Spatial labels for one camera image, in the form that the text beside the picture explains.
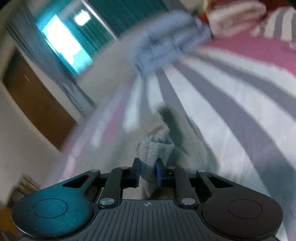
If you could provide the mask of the wooden chair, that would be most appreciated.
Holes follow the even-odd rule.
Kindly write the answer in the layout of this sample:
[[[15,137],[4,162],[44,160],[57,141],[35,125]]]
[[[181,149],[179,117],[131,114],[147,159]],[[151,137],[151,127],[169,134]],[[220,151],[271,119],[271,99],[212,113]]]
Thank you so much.
[[[41,189],[41,186],[37,184],[30,176],[22,174],[19,178],[16,190],[23,195],[30,195]]]

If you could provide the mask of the striped pink grey bedsheet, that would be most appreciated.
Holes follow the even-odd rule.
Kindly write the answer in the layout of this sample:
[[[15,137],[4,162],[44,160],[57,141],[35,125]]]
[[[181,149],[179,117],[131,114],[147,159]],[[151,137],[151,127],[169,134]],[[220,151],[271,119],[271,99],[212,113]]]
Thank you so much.
[[[163,105],[199,127],[218,163],[213,173],[281,205],[278,238],[295,240],[295,9],[132,77],[75,130],[46,185],[115,168],[123,136]]]

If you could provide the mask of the folded pink white blanket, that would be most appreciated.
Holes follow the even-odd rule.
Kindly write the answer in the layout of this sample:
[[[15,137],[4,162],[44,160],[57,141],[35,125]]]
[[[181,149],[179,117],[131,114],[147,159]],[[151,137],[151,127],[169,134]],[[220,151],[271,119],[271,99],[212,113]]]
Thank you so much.
[[[205,15],[214,38],[236,35],[259,23],[267,14],[260,1],[208,1]]]

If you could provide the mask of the window with teal blinds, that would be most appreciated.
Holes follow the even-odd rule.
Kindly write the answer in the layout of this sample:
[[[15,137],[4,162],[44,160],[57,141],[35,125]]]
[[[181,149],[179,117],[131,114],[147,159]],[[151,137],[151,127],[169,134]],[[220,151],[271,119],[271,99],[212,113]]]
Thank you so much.
[[[36,24],[61,62],[77,76],[110,42],[167,9],[163,1],[50,1]]]

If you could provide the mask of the folded light blue duvet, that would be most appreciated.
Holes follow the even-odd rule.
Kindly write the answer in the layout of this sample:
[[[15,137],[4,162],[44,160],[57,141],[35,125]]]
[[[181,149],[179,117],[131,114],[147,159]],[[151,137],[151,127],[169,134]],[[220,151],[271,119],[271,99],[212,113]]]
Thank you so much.
[[[209,25],[186,11],[156,15],[137,30],[126,48],[127,60],[145,76],[193,51],[212,37]]]

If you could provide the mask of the grey left curtain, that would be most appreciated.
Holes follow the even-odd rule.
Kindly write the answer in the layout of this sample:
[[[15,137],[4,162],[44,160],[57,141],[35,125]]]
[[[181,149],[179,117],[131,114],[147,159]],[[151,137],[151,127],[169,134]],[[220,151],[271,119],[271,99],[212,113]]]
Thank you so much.
[[[50,48],[24,2],[14,7],[6,20],[6,29],[22,52],[60,87],[82,116],[86,117],[94,110],[95,103]]]

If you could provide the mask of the grey pants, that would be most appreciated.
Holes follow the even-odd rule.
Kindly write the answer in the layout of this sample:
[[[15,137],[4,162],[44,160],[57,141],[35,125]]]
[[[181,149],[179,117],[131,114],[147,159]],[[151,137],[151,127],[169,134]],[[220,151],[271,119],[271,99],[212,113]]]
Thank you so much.
[[[188,173],[199,169],[216,172],[216,157],[206,143],[199,127],[187,116],[161,106],[123,136],[113,158],[113,167],[131,166],[140,159],[139,187],[124,191],[125,199],[170,199],[171,188],[159,188],[154,174],[156,160],[165,167],[181,167]]]

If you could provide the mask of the brown wooden door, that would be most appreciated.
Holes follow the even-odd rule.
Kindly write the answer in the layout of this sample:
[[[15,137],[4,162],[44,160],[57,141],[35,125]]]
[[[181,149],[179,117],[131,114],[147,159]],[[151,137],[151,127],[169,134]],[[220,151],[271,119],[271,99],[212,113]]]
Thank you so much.
[[[8,63],[3,83],[29,121],[60,150],[76,121],[43,85],[18,50]]]

